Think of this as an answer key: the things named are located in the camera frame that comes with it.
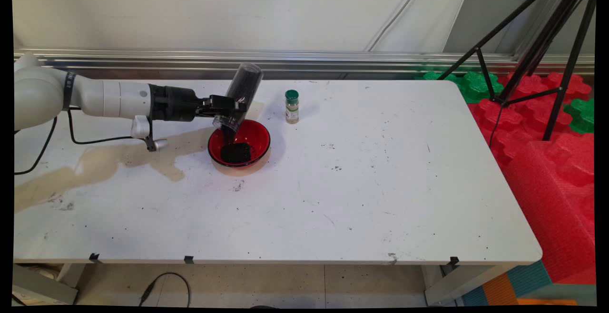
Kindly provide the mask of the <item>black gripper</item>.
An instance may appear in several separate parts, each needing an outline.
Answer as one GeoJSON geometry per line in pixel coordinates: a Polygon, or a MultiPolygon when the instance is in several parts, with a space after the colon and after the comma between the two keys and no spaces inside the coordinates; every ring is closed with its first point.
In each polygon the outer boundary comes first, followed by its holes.
{"type": "Polygon", "coordinates": [[[151,120],[191,122],[200,107],[200,116],[232,116],[246,113],[245,103],[234,103],[226,96],[209,96],[200,99],[194,90],[174,86],[149,85],[151,94],[151,120]]]}

